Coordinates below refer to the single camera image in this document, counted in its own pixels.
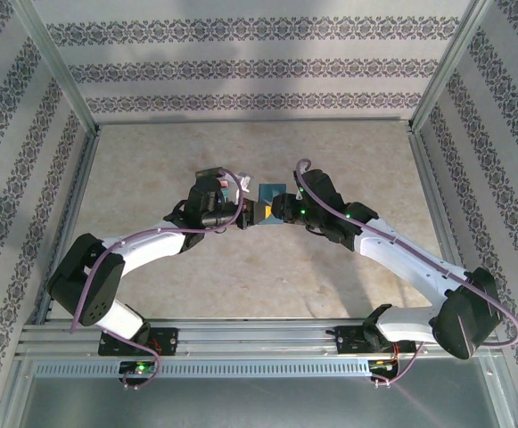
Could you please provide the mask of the blue card holder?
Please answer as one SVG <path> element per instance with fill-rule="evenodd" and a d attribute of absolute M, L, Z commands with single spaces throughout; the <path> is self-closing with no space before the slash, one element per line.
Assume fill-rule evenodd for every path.
<path fill-rule="evenodd" d="M 286 184 L 262 183 L 259 185 L 259 202 L 267 205 L 267 216 L 259 223 L 260 226 L 278 226 L 284 223 L 272 213 L 272 206 L 275 197 L 286 194 L 289 194 Z"/>

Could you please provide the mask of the controller board with green light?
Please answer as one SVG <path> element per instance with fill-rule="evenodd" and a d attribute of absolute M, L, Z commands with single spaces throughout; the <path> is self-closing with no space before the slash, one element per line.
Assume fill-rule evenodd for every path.
<path fill-rule="evenodd" d="M 152 375 L 155 363 L 147 360 L 122 361 L 119 364 L 119 376 L 126 378 L 147 379 Z"/>

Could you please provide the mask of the grey metal front panel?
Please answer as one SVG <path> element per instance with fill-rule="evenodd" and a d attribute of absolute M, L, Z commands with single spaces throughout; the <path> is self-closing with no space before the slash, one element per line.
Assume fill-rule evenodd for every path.
<path fill-rule="evenodd" d="M 164 378 L 128 391 L 94 360 L 19 365 L 0 428 L 518 428 L 491 358 L 421 357 L 391 387 L 357 376 Z"/>

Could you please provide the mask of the aluminium side rail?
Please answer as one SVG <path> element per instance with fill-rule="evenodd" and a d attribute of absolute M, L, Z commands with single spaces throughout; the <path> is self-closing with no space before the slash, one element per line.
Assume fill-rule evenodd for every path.
<path fill-rule="evenodd" d="M 45 322 L 50 308 L 51 297 L 46 290 L 48 280 L 62 261 L 62 257 L 70 246 L 71 237 L 76 227 L 81 203 L 84 198 L 86 184 L 93 166 L 101 129 L 86 136 L 78 156 L 70 187 L 59 218 L 59 224 L 53 239 L 52 253 L 43 281 L 39 285 L 35 306 L 27 320 L 27 325 L 41 325 Z"/>
<path fill-rule="evenodd" d="M 415 165 L 420 177 L 425 200 L 432 218 L 433 228 L 439 243 L 440 253 L 444 260 L 454 264 L 465 266 L 457 248 L 450 228 L 450 221 L 445 211 L 437 181 L 433 173 L 429 158 L 425 152 L 423 141 L 411 129 L 407 132 L 408 141 L 415 158 Z"/>

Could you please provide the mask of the aluminium front rail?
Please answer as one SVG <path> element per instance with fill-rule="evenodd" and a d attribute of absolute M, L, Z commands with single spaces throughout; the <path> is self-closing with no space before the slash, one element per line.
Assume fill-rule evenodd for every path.
<path fill-rule="evenodd" d="M 338 325 L 363 325 L 358 319 L 167 320 L 153 327 L 178 330 L 177 357 L 286 358 L 338 355 L 333 330 Z M 98 355 L 103 332 L 95 326 L 70 331 L 70 322 L 51 321 L 22 329 L 15 355 Z"/>

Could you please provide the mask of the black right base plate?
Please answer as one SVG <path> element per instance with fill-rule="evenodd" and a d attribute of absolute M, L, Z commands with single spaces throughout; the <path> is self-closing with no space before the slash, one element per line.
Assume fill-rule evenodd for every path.
<path fill-rule="evenodd" d="M 339 354 L 393 353 L 394 343 L 373 327 L 338 325 L 333 330 Z"/>

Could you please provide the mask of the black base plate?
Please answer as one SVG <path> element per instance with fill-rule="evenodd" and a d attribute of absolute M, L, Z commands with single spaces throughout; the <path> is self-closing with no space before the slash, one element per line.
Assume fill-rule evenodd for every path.
<path fill-rule="evenodd" d="M 339 354 L 393 353 L 394 343 L 373 327 L 338 325 L 333 330 Z"/>
<path fill-rule="evenodd" d="M 178 345 L 178 330 L 176 328 L 153 327 L 143 330 L 137 334 L 134 340 L 151 350 L 156 351 L 160 356 L 175 356 Z M 126 344 L 107 333 L 102 333 L 98 354 L 102 357 L 128 357 L 128 356 L 151 356 L 146 350 Z"/>

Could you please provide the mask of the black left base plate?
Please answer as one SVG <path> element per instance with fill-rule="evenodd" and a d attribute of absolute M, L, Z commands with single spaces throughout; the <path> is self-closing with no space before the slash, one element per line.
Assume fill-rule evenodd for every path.
<path fill-rule="evenodd" d="M 153 327 L 143 330 L 137 334 L 134 340 L 151 350 L 156 351 L 160 356 L 175 356 L 178 345 L 178 330 L 176 328 Z M 98 354 L 102 357 L 128 357 L 128 356 L 151 356 L 146 350 L 126 344 L 107 333 L 102 333 Z"/>

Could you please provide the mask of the aluminium frame post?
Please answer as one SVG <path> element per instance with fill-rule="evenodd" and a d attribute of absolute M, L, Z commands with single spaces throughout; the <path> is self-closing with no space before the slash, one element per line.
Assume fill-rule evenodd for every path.
<path fill-rule="evenodd" d="M 10 0 L 10 3 L 45 60 L 52 76 L 65 94 L 72 110 L 77 114 L 80 123 L 85 127 L 89 135 L 97 136 L 99 125 L 93 118 L 84 96 L 80 93 L 68 65 L 62 59 L 59 49 L 40 18 L 33 1 Z"/>
<path fill-rule="evenodd" d="M 445 85 L 455 71 L 458 63 L 465 54 L 467 46 L 471 42 L 478 27 L 482 24 L 489 8 L 495 0 L 471 0 L 465 10 L 456 32 L 448 43 L 444 54 L 441 56 L 437 69 L 433 72 L 432 79 L 423 92 L 423 96 L 417 105 L 415 112 L 408 121 L 408 131 L 415 133 L 427 120 L 434 104 L 440 98 Z"/>

